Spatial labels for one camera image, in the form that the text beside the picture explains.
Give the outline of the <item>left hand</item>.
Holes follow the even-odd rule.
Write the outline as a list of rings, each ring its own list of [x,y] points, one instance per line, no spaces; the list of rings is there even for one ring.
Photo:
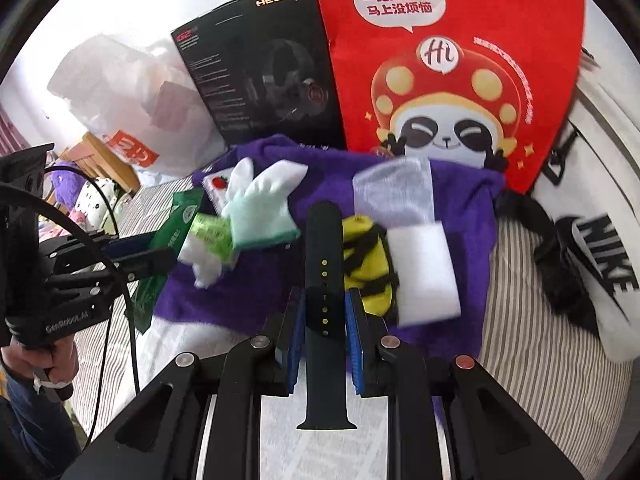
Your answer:
[[[72,382],[79,370],[73,335],[55,341],[49,349],[28,350],[15,339],[1,348],[4,368],[13,376],[34,379],[34,369],[48,370],[51,382]]]

